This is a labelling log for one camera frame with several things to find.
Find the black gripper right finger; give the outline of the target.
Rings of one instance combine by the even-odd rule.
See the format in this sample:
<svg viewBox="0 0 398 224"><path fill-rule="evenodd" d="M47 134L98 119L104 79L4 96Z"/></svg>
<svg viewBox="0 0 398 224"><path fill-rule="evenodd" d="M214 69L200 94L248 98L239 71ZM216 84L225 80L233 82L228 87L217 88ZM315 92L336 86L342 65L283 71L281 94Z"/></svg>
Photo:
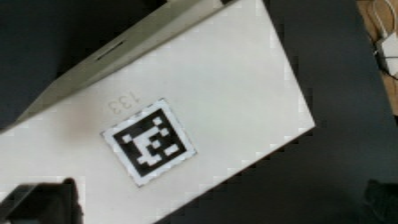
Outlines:
<svg viewBox="0 0 398 224"><path fill-rule="evenodd" d="M381 224L398 224L398 183L368 180L365 205Z"/></svg>

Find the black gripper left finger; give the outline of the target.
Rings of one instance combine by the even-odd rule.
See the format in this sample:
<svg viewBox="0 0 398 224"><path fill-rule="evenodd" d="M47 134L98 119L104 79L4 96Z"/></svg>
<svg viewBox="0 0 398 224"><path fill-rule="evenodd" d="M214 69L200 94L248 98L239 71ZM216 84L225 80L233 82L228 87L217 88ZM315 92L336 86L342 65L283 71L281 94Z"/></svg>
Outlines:
<svg viewBox="0 0 398 224"><path fill-rule="evenodd" d="M18 185L0 200L0 224L82 224L73 178L61 183Z"/></svg>

